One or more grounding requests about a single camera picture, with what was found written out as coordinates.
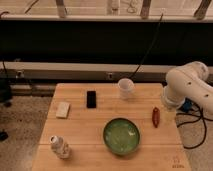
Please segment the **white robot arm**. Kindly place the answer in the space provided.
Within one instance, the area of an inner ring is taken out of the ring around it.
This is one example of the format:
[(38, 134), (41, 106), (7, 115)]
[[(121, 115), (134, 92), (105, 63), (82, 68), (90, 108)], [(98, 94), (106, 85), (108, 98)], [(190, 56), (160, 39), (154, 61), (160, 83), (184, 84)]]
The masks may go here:
[(188, 98), (213, 114), (213, 87), (206, 83), (208, 76), (208, 67), (199, 61), (172, 68), (166, 74), (162, 103), (169, 110), (174, 110)]

